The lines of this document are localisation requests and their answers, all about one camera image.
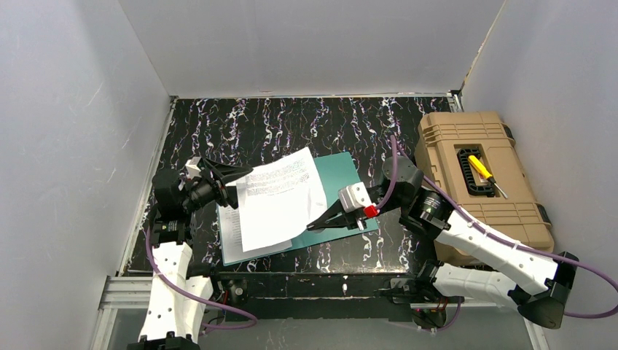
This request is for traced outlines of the white printed paper sheet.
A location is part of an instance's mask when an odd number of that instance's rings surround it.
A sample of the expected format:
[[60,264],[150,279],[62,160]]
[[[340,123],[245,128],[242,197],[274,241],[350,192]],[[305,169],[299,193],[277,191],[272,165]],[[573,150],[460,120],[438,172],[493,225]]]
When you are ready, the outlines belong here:
[[219,240],[223,266],[244,263],[249,260],[285,252],[292,248],[291,241],[244,252],[240,231],[240,214],[230,206],[217,206]]

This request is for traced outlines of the teal paper folder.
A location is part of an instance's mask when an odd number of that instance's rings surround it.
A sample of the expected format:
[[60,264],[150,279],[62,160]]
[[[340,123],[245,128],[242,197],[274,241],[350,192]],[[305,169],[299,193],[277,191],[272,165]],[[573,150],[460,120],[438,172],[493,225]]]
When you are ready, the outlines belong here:
[[[315,163],[326,191],[326,200],[329,205],[334,204],[337,200],[336,190],[345,185],[360,181],[351,154],[348,152],[318,157],[315,159]],[[292,248],[287,249],[285,252],[304,249],[327,241],[346,238],[360,233],[368,233],[378,229],[378,223],[375,219],[368,219],[366,226],[367,228],[363,231],[347,230],[345,228],[326,229],[321,232],[305,231],[291,240]]]

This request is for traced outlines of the white printed paper stack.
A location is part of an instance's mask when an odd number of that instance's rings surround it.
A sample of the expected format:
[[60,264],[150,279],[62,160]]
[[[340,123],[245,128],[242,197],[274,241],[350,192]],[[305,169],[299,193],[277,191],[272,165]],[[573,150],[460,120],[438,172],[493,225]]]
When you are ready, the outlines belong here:
[[287,248],[327,208],[315,160],[305,147],[256,167],[237,182],[243,251]]

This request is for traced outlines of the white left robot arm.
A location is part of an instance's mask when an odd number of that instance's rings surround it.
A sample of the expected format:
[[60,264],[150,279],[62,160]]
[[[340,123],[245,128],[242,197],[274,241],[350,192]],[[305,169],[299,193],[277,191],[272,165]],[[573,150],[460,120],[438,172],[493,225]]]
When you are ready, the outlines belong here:
[[189,269],[193,214],[210,203],[236,209],[233,182],[252,170],[193,157],[183,171],[164,168],[152,177],[155,203],[145,230],[152,285],[143,326],[128,349],[199,349],[198,338],[208,328],[224,329],[222,324],[203,322],[208,306],[246,317],[243,329],[257,324],[255,315],[213,299],[217,286],[210,273]]

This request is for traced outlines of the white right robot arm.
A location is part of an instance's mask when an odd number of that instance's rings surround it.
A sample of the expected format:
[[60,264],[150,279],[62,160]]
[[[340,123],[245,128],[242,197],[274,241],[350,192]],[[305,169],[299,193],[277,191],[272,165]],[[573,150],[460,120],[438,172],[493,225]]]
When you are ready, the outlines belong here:
[[390,287],[379,289],[380,296],[394,303],[420,298],[441,304],[454,298],[485,301],[512,308],[538,326],[559,328],[576,273],[567,263],[569,254],[551,258],[530,253],[527,246],[478,222],[422,181],[423,172],[411,160],[389,157],[377,186],[359,182],[344,187],[307,229],[362,229],[368,219],[398,210],[404,228],[461,250],[483,263],[485,270],[428,260],[416,276],[393,279]]

